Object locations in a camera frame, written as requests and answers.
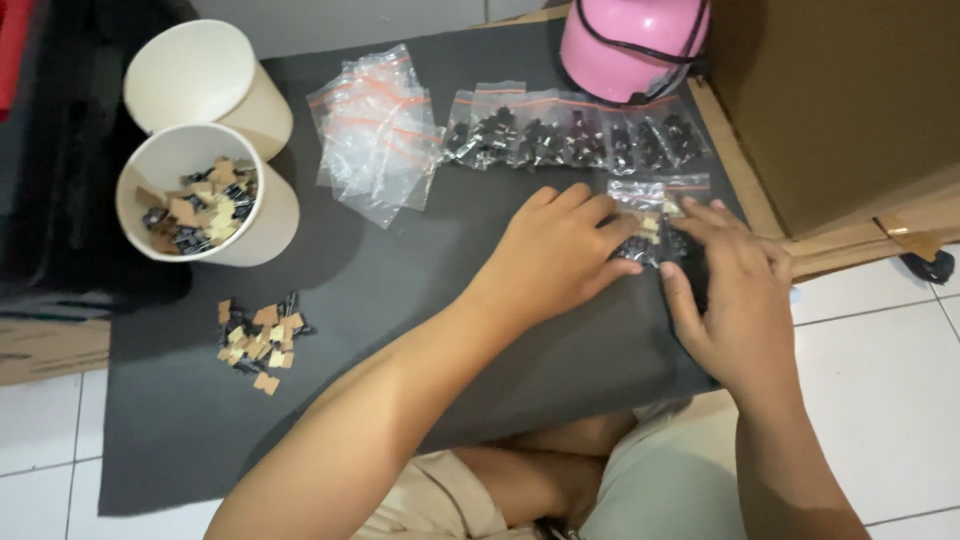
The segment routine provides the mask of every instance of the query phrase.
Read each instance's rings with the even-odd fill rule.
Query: cup rim
[[[117,219],[120,221],[120,228],[124,230],[124,236],[127,237],[129,242],[133,244],[133,247],[135,247],[137,251],[139,251],[140,253],[142,253],[143,255],[149,258],[152,258],[153,260],[161,260],[164,262],[190,262],[192,260],[201,260],[203,258],[208,258],[212,255],[218,254],[224,251],[227,247],[232,245],[234,242],[236,242],[236,240],[240,237],[240,235],[250,228],[251,223],[255,221],[257,215],[260,213],[260,208],[263,206],[263,193],[267,183],[266,174],[264,171],[265,163],[263,159],[259,156],[259,154],[256,153],[256,149],[253,148],[253,145],[247,140],[246,137],[240,135],[236,130],[233,130],[231,128],[228,128],[227,126],[223,126],[221,124],[216,124],[213,122],[198,122],[195,124],[180,124],[177,126],[170,126],[169,128],[160,130],[155,134],[151,135],[149,138],[147,138],[147,140],[143,141],[143,143],[141,143],[139,147],[137,147],[137,149],[133,152],[133,154],[131,154],[130,158],[124,164],[123,169],[120,171],[120,178],[123,178],[127,174],[127,170],[129,167],[132,166],[133,161],[142,152],[144,152],[146,148],[148,148],[151,144],[153,144],[155,142],[155,139],[158,139],[163,136],[167,136],[168,134],[179,131],[179,130],[187,130],[187,129],[195,129],[195,128],[212,128],[215,130],[220,130],[222,132],[225,132],[229,135],[232,135],[237,140],[239,140],[240,143],[243,144],[244,148],[247,149],[247,152],[250,153],[250,155],[252,156],[251,161],[253,161],[253,165],[256,167],[256,179],[257,179],[256,198],[253,200],[253,208],[250,211],[250,215],[247,216],[246,220],[244,220],[243,225],[240,226],[240,229],[237,229],[236,233],[231,234],[230,238],[227,238],[227,240],[224,241],[223,244],[220,244],[219,246],[216,246],[204,252],[195,253],[191,255],[166,255],[155,250],[153,246],[147,245],[144,242],[140,241],[140,239],[137,238],[135,234],[133,234],[130,231],[127,231],[126,227],[124,227],[123,221],[120,220],[120,191],[122,186],[118,181],[116,191],[114,192],[114,196],[113,196],[113,205],[114,205],[114,211],[117,212]]]
[[[256,54],[253,52],[253,45],[250,43],[250,39],[239,28],[233,26],[232,24],[226,21],[222,21],[218,19],[197,19],[197,20],[182,22],[177,26],[170,27],[164,30],[163,32],[157,34],[156,36],[151,38],[150,41],[147,41],[146,44],[140,47],[140,50],[138,50],[136,54],[133,55],[133,59],[130,61],[130,65],[127,66],[127,72],[124,74],[124,80],[123,80],[124,107],[126,107],[127,112],[130,113],[130,117],[133,119],[133,122],[137,125],[137,127],[140,128],[140,130],[147,135],[158,133],[158,130],[150,126],[144,126],[140,122],[140,120],[136,117],[136,115],[133,113],[133,109],[131,108],[130,101],[128,99],[128,96],[130,95],[130,93],[128,92],[128,87],[130,84],[130,73],[131,71],[133,71],[133,68],[137,65],[137,61],[138,60],[142,61],[142,58],[143,58],[142,55],[144,54],[144,51],[146,51],[149,47],[157,46],[159,42],[163,41],[164,39],[170,38],[171,35],[182,32],[184,29],[194,27],[194,26],[220,27],[228,32],[234,33],[237,36],[239,36],[240,40],[246,45],[244,52],[250,57],[250,65],[251,65],[250,73],[246,77],[246,80],[244,82],[245,90],[240,96],[236,98],[235,102],[231,103],[229,107],[224,108],[223,112],[217,115],[215,118],[196,118],[195,119],[196,123],[217,122],[223,119],[225,116],[233,112],[241,103],[243,103],[243,100],[246,99],[247,95],[250,94],[251,88],[253,88],[253,80],[256,78],[256,67],[257,67],[256,64],[258,60],[256,59]]]

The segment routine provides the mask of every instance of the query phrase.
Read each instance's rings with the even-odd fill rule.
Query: white paper cup
[[[216,122],[240,132],[264,160],[293,130],[290,106],[236,27],[195,20],[154,37],[133,57],[124,103],[148,135],[171,126]]]
[[[220,156],[247,159],[256,165],[259,185],[253,210],[243,226],[222,245],[194,255],[166,255],[155,250],[143,225],[147,209],[136,202],[136,188],[154,194],[183,189],[180,177],[205,171]],[[116,190],[117,216],[127,239],[141,253],[167,262],[216,262],[255,266],[290,244],[300,222],[300,203],[293,188],[256,154],[253,145],[219,124],[187,124],[167,128],[144,141],[127,161]]]

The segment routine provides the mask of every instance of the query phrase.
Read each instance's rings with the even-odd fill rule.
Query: pink helmet
[[[574,0],[560,57],[584,91],[646,103],[701,58],[708,20],[708,0]]]

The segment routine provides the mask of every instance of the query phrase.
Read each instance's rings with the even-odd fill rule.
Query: hand
[[[562,194],[542,188],[517,211],[465,296],[529,328],[579,306],[623,275],[639,274],[638,262],[609,260],[636,231],[636,219],[623,216],[596,227],[615,210],[613,199],[592,196],[586,184]]]
[[[798,402],[800,382],[790,313],[790,256],[757,238],[723,203],[710,207],[687,198],[686,218],[673,226],[701,242],[710,269],[707,313],[700,317],[690,282],[679,266],[660,273],[677,336],[705,370],[741,404],[762,410]]]

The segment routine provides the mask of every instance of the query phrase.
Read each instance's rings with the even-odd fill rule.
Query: person
[[[632,426],[622,416],[415,456],[447,406],[524,331],[641,271],[610,259],[634,218],[609,221],[614,201],[585,184],[545,187],[452,304],[317,398],[224,499],[205,538],[526,539],[543,517],[567,520],[585,540],[868,538],[804,410],[789,255],[719,201],[682,206],[687,217],[672,224],[705,247],[708,310],[701,316],[670,262],[664,292],[677,337],[729,392],[707,397],[735,408],[696,410],[695,400],[666,428],[641,422],[606,471],[610,441]],[[725,436],[735,439],[728,452],[714,444]]]

